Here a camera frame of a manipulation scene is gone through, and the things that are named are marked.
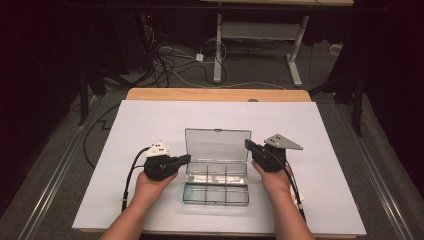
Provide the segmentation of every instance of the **table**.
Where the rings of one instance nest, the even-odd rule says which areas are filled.
[[[249,129],[257,143],[277,131],[300,143],[305,150],[288,151],[287,158],[305,196],[303,205],[311,231],[317,237],[354,238],[366,234],[316,104],[301,90],[130,90],[121,104],[73,228],[83,231],[108,228],[120,213],[126,175],[135,154],[158,138],[167,144],[171,156],[185,154],[183,132],[187,127]],[[144,232],[272,235],[271,208],[260,176],[250,164],[247,171],[250,193],[247,207],[193,206],[182,202],[185,167],[181,167],[178,177],[148,216]],[[134,188],[135,179],[131,184],[129,189]]]
[[[207,2],[223,3],[260,3],[271,5],[306,5],[306,6],[352,6],[353,0],[202,0]],[[302,86],[299,71],[296,67],[296,56],[302,43],[309,16],[303,16],[300,24],[252,23],[252,22],[224,22],[222,14],[218,14],[216,33],[216,52],[214,65],[214,82],[221,82],[222,69],[222,38],[249,38],[270,40],[294,40],[292,52],[286,55],[293,83],[296,87]]]

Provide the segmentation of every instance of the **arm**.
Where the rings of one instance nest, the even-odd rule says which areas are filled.
[[[261,175],[262,184],[268,193],[273,208],[277,239],[315,239],[293,203],[290,181],[283,170],[270,173],[265,172],[255,161],[252,161],[252,165]]]
[[[150,180],[144,172],[141,172],[138,175],[134,197],[130,205],[100,239],[139,239],[147,213],[162,196],[165,187],[176,176],[177,173],[161,182],[156,182]]]

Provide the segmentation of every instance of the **clear box lid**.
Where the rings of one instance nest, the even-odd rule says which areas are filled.
[[[186,129],[187,153],[192,162],[245,163],[248,130]]]

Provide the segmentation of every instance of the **dark background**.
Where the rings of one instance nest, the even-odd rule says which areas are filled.
[[[79,74],[84,63],[96,62],[112,72],[128,74],[141,67],[146,59],[133,14],[87,15],[66,11],[54,0],[3,1],[0,6],[3,213],[47,143],[50,132],[70,111],[70,102],[79,91]],[[359,18],[325,12],[311,16],[304,41],[313,44],[326,39],[345,43],[329,81],[359,66],[355,69],[364,73],[365,93],[376,116],[423,194],[424,28],[421,25],[424,17],[420,11],[424,6],[418,0],[355,1],[354,8],[375,6],[388,6],[389,11]],[[215,31],[215,15],[155,13],[151,17],[159,32],[193,47],[201,47],[205,36],[212,37]],[[350,101],[355,91],[351,83],[352,80],[341,82],[329,91],[343,94],[341,103]]]

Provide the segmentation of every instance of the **forearm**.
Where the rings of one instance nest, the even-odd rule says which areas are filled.
[[[140,239],[147,213],[148,209],[130,205],[100,239]]]
[[[293,203],[290,193],[268,195],[274,210],[274,228],[278,240],[315,239]]]

